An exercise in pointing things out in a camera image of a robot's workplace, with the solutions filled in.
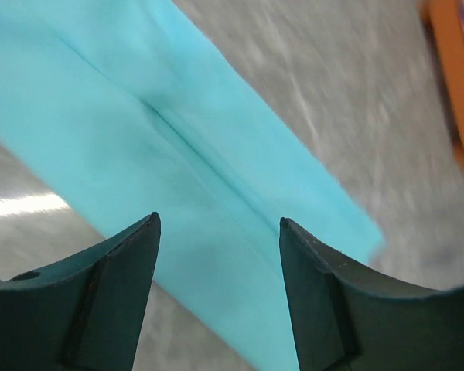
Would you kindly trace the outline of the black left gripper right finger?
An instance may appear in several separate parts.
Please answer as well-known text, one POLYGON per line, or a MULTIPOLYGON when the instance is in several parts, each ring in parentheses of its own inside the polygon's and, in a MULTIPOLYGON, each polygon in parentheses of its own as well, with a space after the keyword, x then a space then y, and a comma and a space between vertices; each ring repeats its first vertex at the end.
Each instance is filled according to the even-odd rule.
POLYGON ((424 288, 375 271, 280 222, 302 370, 464 370, 464 285, 424 288))

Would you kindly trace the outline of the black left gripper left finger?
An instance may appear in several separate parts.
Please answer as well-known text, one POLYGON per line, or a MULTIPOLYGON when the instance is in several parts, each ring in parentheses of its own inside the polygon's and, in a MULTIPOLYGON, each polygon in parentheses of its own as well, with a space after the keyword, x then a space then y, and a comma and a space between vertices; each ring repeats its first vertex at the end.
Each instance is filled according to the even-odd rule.
POLYGON ((130 370, 159 252, 153 213, 53 264, 0 280, 0 370, 130 370))

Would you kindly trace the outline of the teal t shirt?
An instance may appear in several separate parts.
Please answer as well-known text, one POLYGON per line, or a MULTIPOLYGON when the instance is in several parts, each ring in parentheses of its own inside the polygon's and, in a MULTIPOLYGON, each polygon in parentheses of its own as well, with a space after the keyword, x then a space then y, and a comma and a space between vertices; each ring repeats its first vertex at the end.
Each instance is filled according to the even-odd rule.
POLYGON ((384 243, 170 1, 0 1, 0 142, 106 237, 157 212, 156 281, 260 370, 299 367, 280 219, 384 243))

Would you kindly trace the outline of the orange plastic basket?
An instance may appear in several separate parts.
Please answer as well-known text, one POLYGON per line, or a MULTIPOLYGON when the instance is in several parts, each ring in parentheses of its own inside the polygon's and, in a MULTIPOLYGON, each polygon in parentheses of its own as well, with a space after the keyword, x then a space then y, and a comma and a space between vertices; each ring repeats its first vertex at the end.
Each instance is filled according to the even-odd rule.
POLYGON ((464 1, 424 1, 420 13, 431 31, 445 82, 453 116, 453 153, 464 167, 464 1))

